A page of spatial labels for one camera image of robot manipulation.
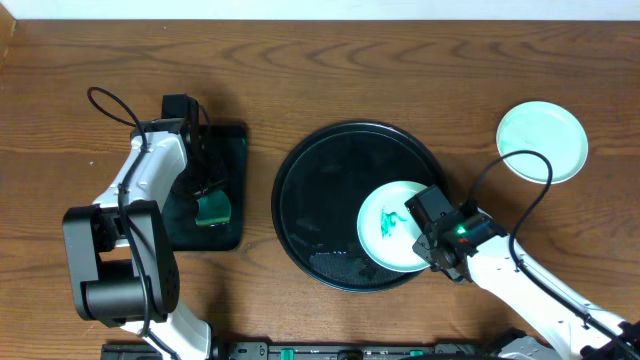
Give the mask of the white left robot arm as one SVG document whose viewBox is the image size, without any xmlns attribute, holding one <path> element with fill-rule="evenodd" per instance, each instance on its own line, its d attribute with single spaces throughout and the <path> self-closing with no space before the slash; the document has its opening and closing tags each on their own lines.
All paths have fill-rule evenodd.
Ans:
<svg viewBox="0 0 640 360">
<path fill-rule="evenodd" d="M 85 321 L 120 328 L 164 359 L 222 359 L 212 327 L 180 298 L 180 275 L 161 210 L 210 130 L 135 131 L 111 185 L 62 220 L 73 303 Z"/>
</svg>

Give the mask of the yellow green-stained sponge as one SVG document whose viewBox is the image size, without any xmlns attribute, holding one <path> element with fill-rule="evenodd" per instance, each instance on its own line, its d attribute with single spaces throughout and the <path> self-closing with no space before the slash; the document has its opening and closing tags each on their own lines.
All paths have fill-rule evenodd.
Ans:
<svg viewBox="0 0 640 360">
<path fill-rule="evenodd" d="M 197 200 L 195 222 L 200 227 L 226 224 L 231 219 L 231 203 L 222 190 L 216 190 Z"/>
</svg>

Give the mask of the mint plate with green stain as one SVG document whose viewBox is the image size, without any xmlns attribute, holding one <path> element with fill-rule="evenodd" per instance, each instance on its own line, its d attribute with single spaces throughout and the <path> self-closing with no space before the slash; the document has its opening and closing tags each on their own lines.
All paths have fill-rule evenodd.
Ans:
<svg viewBox="0 0 640 360">
<path fill-rule="evenodd" d="M 385 269 L 411 273 L 429 263 L 412 249 L 422 234 L 405 202 L 425 190 L 413 181 L 394 181 L 375 189 L 358 212 L 357 235 L 365 253 Z"/>
</svg>

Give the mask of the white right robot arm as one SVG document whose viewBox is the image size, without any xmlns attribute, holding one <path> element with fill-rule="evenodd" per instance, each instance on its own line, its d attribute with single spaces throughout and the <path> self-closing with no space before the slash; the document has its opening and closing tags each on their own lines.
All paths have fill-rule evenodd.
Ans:
<svg viewBox="0 0 640 360">
<path fill-rule="evenodd" d="M 637 359 L 639 325 L 578 294 L 529 256 L 490 216 L 412 209 L 413 251 L 455 281 L 492 293 L 562 359 Z"/>
</svg>

